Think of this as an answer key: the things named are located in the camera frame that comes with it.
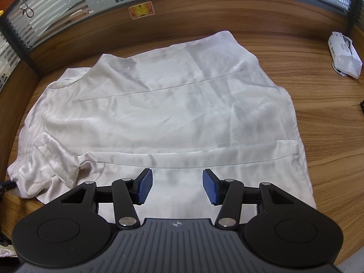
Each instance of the black circular cap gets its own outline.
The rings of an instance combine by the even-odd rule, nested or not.
[[[77,236],[80,226],[74,221],[65,218],[47,220],[38,228],[38,235],[45,241],[61,243]]]
[[[94,258],[110,237],[108,222],[90,208],[51,202],[15,225],[12,242],[21,262],[58,269]]]
[[[316,237],[317,229],[304,220],[284,220],[276,225],[276,233],[290,243],[307,243]]]
[[[246,224],[244,239],[261,259],[303,269],[334,263],[343,233],[333,220],[302,203],[270,206]]]

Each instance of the ridged plastic surface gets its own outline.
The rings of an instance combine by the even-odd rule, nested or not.
[[[210,220],[147,219],[136,230],[120,231],[109,248],[73,268],[43,269],[24,264],[17,273],[287,273],[253,255],[233,231],[222,231]],[[300,273],[339,271],[332,265]]]

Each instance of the white package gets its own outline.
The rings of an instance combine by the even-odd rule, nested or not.
[[[353,41],[339,32],[332,32],[328,43],[335,69],[358,79],[363,63]]]
[[[272,182],[315,207],[292,100],[228,31],[67,69],[29,111],[8,168],[23,198],[43,203],[75,185],[153,171],[151,218],[211,218],[202,172],[245,186]],[[244,206],[241,222],[255,214]],[[112,204],[99,214],[114,221]]]

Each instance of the wooden wall panel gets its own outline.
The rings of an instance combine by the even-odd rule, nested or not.
[[[0,91],[0,180],[4,180],[10,151],[24,111],[39,78],[20,61]]]
[[[327,40],[345,29],[346,17],[297,0],[152,0],[155,15],[132,20],[128,6],[86,19],[36,47],[44,73],[148,41],[211,35],[281,33]]]

